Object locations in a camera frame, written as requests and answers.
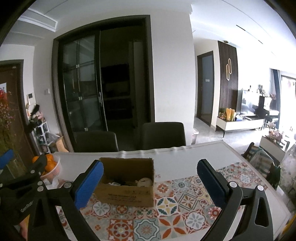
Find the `beige round plug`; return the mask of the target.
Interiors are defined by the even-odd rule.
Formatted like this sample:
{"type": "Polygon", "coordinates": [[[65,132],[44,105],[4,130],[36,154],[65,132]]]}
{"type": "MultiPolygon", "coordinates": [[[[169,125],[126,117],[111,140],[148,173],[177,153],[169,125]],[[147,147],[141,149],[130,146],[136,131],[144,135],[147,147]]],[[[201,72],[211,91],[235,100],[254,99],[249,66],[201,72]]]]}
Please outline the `beige round plug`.
{"type": "Polygon", "coordinates": [[[141,178],[137,181],[137,187],[151,187],[153,181],[150,178],[141,178]]]}

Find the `white shoe rack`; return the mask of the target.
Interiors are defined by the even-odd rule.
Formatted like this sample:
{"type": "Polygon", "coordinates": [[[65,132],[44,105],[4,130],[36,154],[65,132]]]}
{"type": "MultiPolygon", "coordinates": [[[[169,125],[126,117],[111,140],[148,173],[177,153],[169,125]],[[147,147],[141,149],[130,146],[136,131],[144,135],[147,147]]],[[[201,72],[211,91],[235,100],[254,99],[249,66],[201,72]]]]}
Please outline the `white shoe rack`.
{"type": "Polygon", "coordinates": [[[46,137],[46,134],[48,133],[49,133],[49,128],[46,121],[34,128],[35,138],[43,154],[51,153],[50,142],[48,142],[48,139],[46,137]]]}

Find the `dark dining chair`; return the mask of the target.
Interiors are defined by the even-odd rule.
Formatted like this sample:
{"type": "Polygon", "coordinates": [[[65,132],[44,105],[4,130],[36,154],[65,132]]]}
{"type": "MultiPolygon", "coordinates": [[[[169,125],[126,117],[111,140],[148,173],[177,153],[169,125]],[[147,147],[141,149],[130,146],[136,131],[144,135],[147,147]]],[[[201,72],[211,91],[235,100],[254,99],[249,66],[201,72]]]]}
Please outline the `dark dining chair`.
{"type": "Polygon", "coordinates": [[[75,152],[103,153],[118,152],[116,134],[109,131],[77,132],[75,152]]]}
{"type": "Polygon", "coordinates": [[[142,150],[186,145],[184,125],[180,122],[155,122],[142,125],[142,150]]]}

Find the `white TV cabinet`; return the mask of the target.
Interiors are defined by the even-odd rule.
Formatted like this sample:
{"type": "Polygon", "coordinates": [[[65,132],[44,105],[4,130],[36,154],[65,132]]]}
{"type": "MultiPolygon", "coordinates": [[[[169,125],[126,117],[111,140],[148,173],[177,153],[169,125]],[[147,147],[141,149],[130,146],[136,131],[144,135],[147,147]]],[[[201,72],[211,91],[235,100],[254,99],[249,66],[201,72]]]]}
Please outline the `white TV cabinet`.
{"type": "Polygon", "coordinates": [[[217,117],[216,129],[222,130],[223,135],[225,135],[226,132],[253,130],[253,129],[261,128],[263,126],[263,123],[264,123],[264,119],[258,119],[258,120],[243,119],[242,121],[227,121],[217,117]]]}

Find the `dark dining chair right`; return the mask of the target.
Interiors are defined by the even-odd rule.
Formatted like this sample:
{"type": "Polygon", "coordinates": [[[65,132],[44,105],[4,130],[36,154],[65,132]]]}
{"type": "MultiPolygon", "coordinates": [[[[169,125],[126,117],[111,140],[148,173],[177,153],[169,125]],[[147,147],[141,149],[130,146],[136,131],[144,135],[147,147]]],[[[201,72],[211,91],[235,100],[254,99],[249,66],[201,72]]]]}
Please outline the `dark dining chair right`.
{"type": "Polygon", "coordinates": [[[186,145],[184,125],[180,122],[155,122],[142,125],[142,150],[186,145]]]}

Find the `dark dining chair left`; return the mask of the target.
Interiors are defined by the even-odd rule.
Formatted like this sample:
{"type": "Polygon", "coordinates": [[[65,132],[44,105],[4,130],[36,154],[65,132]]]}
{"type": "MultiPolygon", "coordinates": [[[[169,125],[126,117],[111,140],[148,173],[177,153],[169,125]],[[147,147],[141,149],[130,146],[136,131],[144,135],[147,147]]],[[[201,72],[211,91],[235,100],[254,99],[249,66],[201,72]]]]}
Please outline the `dark dining chair left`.
{"type": "Polygon", "coordinates": [[[118,152],[116,134],[109,131],[77,132],[75,152],[103,153],[118,152]]]}

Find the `dark wall panel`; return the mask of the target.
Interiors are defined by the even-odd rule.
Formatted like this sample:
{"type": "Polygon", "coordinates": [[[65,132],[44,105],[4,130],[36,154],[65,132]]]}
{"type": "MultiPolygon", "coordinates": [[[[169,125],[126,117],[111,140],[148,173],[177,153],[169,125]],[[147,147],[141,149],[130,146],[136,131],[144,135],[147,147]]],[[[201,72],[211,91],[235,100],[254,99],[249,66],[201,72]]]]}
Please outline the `dark wall panel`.
{"type": "Polygon", "coordinates": [[[236,110],[238,98],[238,61],[235,47],[218,41],[220,60],[219,110],[236,110]]]}

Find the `white fruit basket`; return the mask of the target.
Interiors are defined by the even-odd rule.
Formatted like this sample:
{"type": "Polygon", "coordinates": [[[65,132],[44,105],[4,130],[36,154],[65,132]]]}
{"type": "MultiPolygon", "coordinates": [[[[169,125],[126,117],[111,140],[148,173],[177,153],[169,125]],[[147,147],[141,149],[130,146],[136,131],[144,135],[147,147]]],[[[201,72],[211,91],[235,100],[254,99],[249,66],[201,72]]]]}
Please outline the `white fruit basket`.
{"type": "Polygon", "coordinates": [[[52,183],[54,178],[58,177],[62,172],[62,166],[61,166],[61,161],[59,156],[55,154],[48,154],[47,157],[48,157],[48,161],[55,161],[57,162],[57,165],[55,169],[49,173],[44,171],[44,173],[41,175],[41,180],[42,181],[47,180],[48,182],[52,183]]]}

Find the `black glass sliding door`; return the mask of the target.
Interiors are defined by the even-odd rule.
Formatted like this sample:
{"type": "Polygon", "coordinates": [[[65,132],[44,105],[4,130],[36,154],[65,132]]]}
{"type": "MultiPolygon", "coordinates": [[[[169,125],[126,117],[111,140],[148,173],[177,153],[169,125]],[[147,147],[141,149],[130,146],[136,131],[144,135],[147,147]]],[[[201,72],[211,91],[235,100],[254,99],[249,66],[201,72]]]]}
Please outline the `black glass sliding door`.
{"type": "Polygon", "coordinates": [[[143,124],[154,121],[150,15],[97,21],[56,37],[52,85],[71,152],[89,147],[100,131],[115,133],[120,150],[137,150],[143,124]]]}

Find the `patterned table mat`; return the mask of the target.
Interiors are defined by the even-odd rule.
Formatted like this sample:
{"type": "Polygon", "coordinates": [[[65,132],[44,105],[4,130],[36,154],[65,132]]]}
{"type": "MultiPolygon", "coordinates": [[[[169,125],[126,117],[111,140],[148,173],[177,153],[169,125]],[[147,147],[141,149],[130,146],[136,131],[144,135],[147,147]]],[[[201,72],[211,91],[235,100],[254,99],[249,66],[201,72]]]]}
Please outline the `patterned table mat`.
{"type": "Polygon", "coordinates": [[[101,240],[168,240],[209,228],[221,209],[198,176],[154,181],[154,206],[100,202],[93,193],[80,209],[101,240]]]}

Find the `orange fruit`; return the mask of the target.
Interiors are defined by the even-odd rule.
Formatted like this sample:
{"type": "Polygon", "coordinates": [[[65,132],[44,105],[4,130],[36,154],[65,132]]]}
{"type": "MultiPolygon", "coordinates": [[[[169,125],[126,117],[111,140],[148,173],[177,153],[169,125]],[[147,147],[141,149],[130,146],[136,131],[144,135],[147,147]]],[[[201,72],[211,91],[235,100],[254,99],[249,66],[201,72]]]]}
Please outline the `orange fruit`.
{"type": "Polygon", "coordinates": [[[57,162],[55,162],[55,161],[48,161],[48,163],[47,163],[47,165],[45,167],[45,171],[47,173],[53,171],[55,169],[56,165],[57,165],[57,162]]]}
{"type": "Polygon", "coordinates": [[[39,156],[34,156],[32,159],[32,163],[36,162],[38,160],[39,156]]]}

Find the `brown cardboard box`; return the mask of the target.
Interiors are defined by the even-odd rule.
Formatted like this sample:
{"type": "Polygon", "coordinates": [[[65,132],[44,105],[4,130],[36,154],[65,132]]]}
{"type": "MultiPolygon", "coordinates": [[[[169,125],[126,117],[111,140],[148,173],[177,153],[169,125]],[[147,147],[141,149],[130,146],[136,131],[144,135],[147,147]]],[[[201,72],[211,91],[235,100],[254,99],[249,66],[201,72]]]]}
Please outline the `brown cardboard box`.
{"type": "Polygon", "coordinates": [[[102,203],[134,207],[154,206],[154,161],[152,158],[100,158],[103,176],[94,194],[102,203]],[[151,187],[137,187],[150,178],[151,187]]]}

